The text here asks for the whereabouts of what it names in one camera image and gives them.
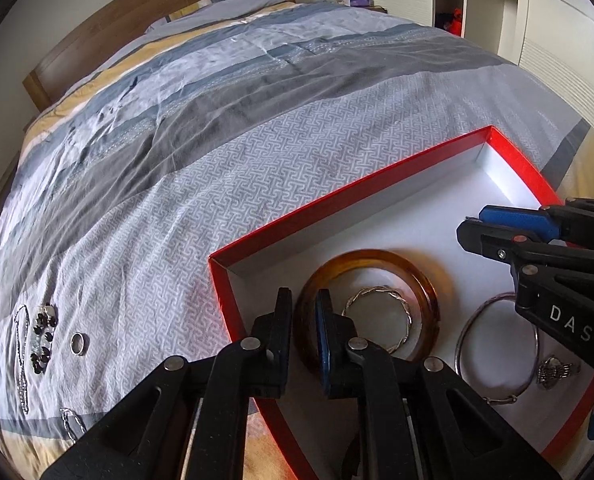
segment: metal screw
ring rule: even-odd
[[[365,350],[368,348],[368,342],[363,337],[351,337],[348,346],[350,350]]]
[[[535,267],[534,265],[526,265],[522,267],[522,272],[527,276],[533,276],[537,272],[539,272],[539,269],[537,269],[537,267]]]
[[[427,357],[424,361],[424,368],[429,372],[440,372],[443,370],[443,361],[438,357]]]
[[[261,341],[256,337],[247,337],[241,340],[241,348],[244,350],[257,350],[261,346]]]
[[[169,372],[176,372],[184,367],[186,360],[180,355],[171,355],[164,361],[164,368]]]

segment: pillow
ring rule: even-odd
[[[175,12],[171,12],[170,14],[167,14],[163,18],[159,18],[156,22],[153,22],[150,24],[150,26],[146,29],[146,33],[152,32],[153,30],[155,30],[158,27],[161,27],[162,25],[165,25],[167,23],[174,22],[174,20],[178,20],[179,18],[183,18],[185,16],[188,16],[189,14],[193,14],[194,12],[197,12],[197,10],[201,9],[202,7],[206,7],[206,6],[209,6],[210,4],[214,4],[216,2],[222,2],[222,1],[224,1],[224,0],[199,0],[198,2],[195,2],[193,4],[190,4],[187,7],[184,7],[183,9],[176,10]]]

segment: silver chain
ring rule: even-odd
[[[81,434],[84,434],[87,431],[84,421],[70,408],[60,408],[59,411],[61,412],[61,420],[63,422],[63,427],[68,434],[68,438],[72,440],[72,442],[76,442],[78,440],[77,435],[75,435],[75,432],[72,431],[72,428],[70,427],[68,416],[71,416],[75,419],[75,422],[78,424],[79,429],[81,430]]]
[[[19,314],[24,312],[24,345],[21,345],[19,337]],[[16,380],[17,395],[19,396],[19,404],[22,411],[28,415],[28,381],[26,380],[26,368],[24,363],[26,361],[26,339],[28,337],[28,327],[30,325],[30,317],[28,315],[28,308],[25,305],[20,306],[14,313],[14,341],[17,362],[19,364],[19,378]]]

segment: bed sheet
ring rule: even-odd
[[[0,218],[2,452],[38,478],[84,429],[73,413],[89,428],[165,357],[225,346],[209,254],[488,124],[555,189],[594,186],[578,158],[594,153],[589,124],[436,28],[283,2],[124,52],[30,127]],[[44,303],[59,322],[37,376],[14,320]],[[89,337],[84,357],[74,332]],[[254,408],[245,472],[292,478]]]

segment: silver ring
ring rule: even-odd
[[[366,294],[372,294],[373,292],[385,292],[392,298],[395,298],[399,303],[401,303],[401,306],[403,307],[404,312],[406,313],[406,334],[399,340],[397,344],[392,345],[389,348],[386,348],[386,351],[389,354],[393,354],[394,352],[399,350],[406,341],[408,341],[408,337],[410,336],[410,329],[413,325],[413,317],[410,314],[410,306],[408,305],[406,299],[401,295],[401,293],[397,289],[385,285],[368,286],[366,288],[362,288],[352,298],[350,298],[350,300],[346,302],[346,306],[344,307],[344,310],[341,312],[341,315],[347,316],[348,309],[355,301],[357,301],[360,297],[365,296]]]
[[[86,353],[86,336],[81,332],[75,332],[70,338],[70,351],[79,356]]]
[[[489,300],[487,300],[483,304],[481,304],[481,306],[470,317],[468,322],[465,324],[463,330],[461,330],[461,334],[459,334],[459,339],[457,340],[457,346],[455,348],[455,371],[459,377],[461,377],[463,379],[463,376],[461,375],[461,349],[463,347],[463,342],[464,342],[464,339],[466,338],[466,334],[472,328],[472,325],[474,324],[474,322],[477,320],[477,317],[479,317],[480,314],[485,309],[487,309],[487,307],[489,307],[493,303],[496,303],[497,301],[501,301],[501,300],[516,301],[516,299],[517,299],[517,296],[515,295],[514,292],[504,292],[503,294],[498,294],[497,296],[493,296],[492,298],[490,298]],[[485,402],[487,402],[490,406],[499,406],[501,404],[514,404],[515,402],[517,402],[517,398],[528,389],[528,387],[530,386],[530,384],[536,377],[537,371],[539,370],[539,348],[540,348],[539,329],[533,325],[532,330],[534,332],[534,337],[535,337],[535,362],[532,365],[532,371],[530,372],[530,377],[528,378],[528,380],[525,381],[525,383],[523,383],[521,386],[519,386],[519,388],[514,393],[510,394],[505,399],[491,399],[489,397],[483,397]]]

